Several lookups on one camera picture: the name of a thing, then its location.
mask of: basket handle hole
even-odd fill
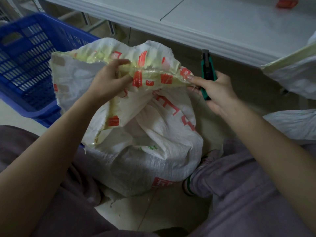
[[[21,33],[13,32],[13,33],[10,33],[9,35],[4,36],[1,40],[1,44],[6,46],[20,40],[21,38],[23,38]]]

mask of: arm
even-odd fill
[[[202,86],[212,100],[207,105],[220,115],[270,176],[306,225],[316,234],[316,161],[234,93],[230,78],[217,72],[218,80],[188,77]]]
[[[0,174],[0,236],[29,236],[73,160],[95,112],[132,77],[116,79],[114,60],[94,78],[89,90],[41,137]]]

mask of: purple pants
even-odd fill
[[[0,172],[37,138],[17,127],[0,126]],[[316,153],[314,144],[303,147]],[[95,210],[101,194],[84,170],[85,158],[79,148],[31,236],[157,236],[118,230]],[[226,141],[223,157],[192,176],[192,192],[200,197],[216,194],[221,201],[190,236],[313,236],[238,140]]]

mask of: blue plastic basket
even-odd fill
[[[45,127],[60,117],[49,60],[99,39],[45,13],[0,27],[0,97]]]

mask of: person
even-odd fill
[[[88,91],[41,137],[0,127],[1,236],[157,236],[117,230],[94,209],[101,195],[84,170],[80,141],[94,113],[133,78],[116,78],[110,62]],[[184,182],[188,194],[219,203],[190,236],[312,236],[316,234],[316,145],[288,139],[249,109],[230,78],[188,80],[206,89],[208,107],[239,139],[212,151]]]

